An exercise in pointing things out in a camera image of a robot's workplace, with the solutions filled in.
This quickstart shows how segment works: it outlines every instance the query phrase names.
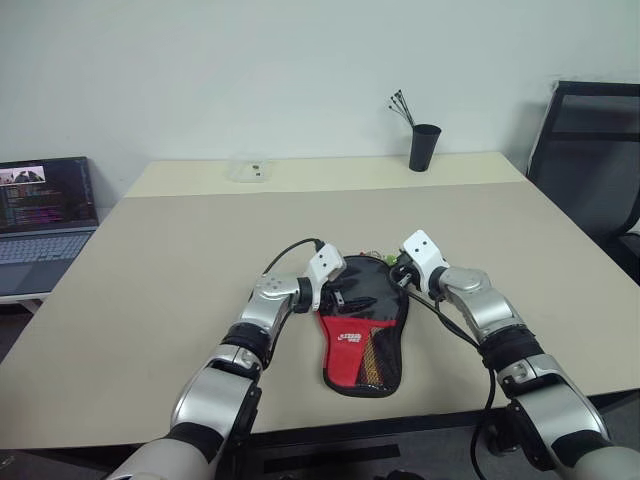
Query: laptop keyboard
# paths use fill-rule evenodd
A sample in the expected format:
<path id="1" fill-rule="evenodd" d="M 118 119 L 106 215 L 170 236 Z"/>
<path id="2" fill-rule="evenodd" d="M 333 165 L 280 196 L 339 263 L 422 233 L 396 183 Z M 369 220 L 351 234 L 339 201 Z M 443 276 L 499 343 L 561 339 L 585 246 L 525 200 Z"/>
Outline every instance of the laptop keyboard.
<path id="1" fill-rule="evenodd" d="M 89 235 L 64 235 L 0 242 L 0 265 L 68 260 L 78 255 Z"/>

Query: beige table top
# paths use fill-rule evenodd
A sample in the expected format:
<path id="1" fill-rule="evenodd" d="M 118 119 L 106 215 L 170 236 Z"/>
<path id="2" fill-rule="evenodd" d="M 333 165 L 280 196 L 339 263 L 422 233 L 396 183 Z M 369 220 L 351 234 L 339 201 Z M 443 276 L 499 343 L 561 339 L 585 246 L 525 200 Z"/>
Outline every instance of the beige table top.
<path id="1" fill-rule="evenodd" d="M 125 198 L 0 364 L 0 448 L 144 442 L 284 246 L 395 252 L 423 228 L 454 265 L 482 268 L 587 393 L 640 386 L 640 289 L 531 184 Z M 302 271 L 298 249 L 281 271 Z M 456 319 L 460 316 L 448 310 Z M 478 355 L 413 305 L 403 379 L 385 399 L 322 381 L 312 315 L 287 322 L 254 431 L 478 409 Z M 499 396 L 498 404 L 504 403 Z"/>

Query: white wall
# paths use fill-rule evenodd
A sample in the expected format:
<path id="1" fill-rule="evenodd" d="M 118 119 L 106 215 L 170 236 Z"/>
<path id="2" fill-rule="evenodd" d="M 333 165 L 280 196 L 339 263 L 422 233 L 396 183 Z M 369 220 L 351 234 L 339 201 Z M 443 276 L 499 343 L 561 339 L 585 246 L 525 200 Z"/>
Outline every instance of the white wall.
<path id="1" fill-rule="evenodd" d="M 0 0 L 0 161 L 383 155 L 402 87 L 441 152 L 523 164 L 557 79 L 638 81 L 638 0 Z"/>

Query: floor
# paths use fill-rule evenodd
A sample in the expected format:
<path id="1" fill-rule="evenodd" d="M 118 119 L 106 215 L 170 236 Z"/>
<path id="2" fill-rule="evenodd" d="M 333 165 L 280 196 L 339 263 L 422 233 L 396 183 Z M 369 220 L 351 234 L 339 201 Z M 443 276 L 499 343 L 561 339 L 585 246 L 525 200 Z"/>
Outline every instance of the floor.
<path id="1" fill-rule="evenodd" d="M 19 307 L 0 306 L 0 361 L 30 318 L 31 315 Z M 604 417 L 617 444 L 640 450 L 640 398 L 637 395 L 607 408 Z M 428 480 L 473 479 L 468 460 L 471 430 L 456 427 L 336 444 L 258 448 L 243 462 L 242 479 L 372 480 L 401 468 Z M 369 460 L 357 461 L 364 457 Z M 479 462 L 489 480 L 557 478 L 553 473 L 534 470 L 520 451 L 495 457 L 482 446 Z M 105 476 L 106 472 L 101 470 L 65 464 L 33 453 L 0 451 L 0 480 L 100 480 Z"/>

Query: black chair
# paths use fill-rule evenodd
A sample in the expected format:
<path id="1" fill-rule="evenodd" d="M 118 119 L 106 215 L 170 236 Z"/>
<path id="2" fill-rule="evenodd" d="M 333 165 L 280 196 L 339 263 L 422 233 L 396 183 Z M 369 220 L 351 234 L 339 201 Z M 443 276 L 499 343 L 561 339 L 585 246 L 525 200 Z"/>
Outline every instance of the black chair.
<path id="1" fill-rule="evenodd" d="M 640 85 L 559 82 L 527 177 L 640 285 Z"/>

